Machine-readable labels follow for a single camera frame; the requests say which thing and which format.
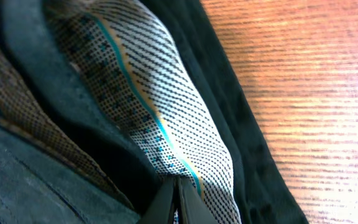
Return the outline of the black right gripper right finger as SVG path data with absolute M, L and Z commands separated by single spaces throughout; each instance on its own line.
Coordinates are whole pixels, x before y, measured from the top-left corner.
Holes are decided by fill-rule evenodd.
M 188 179 L 177 179 L 180 224 L 218 224 Z

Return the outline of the black shorts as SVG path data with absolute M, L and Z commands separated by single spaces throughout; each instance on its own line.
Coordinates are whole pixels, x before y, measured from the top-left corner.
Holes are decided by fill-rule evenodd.
M 199 1 L 0 1 L 0 223 L 306 223 Z

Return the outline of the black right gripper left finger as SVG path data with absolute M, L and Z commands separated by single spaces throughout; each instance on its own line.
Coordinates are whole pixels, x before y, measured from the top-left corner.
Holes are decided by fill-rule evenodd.
M 167 179 L 137 224 L 173 224 L 175 213 L 175 179 Z

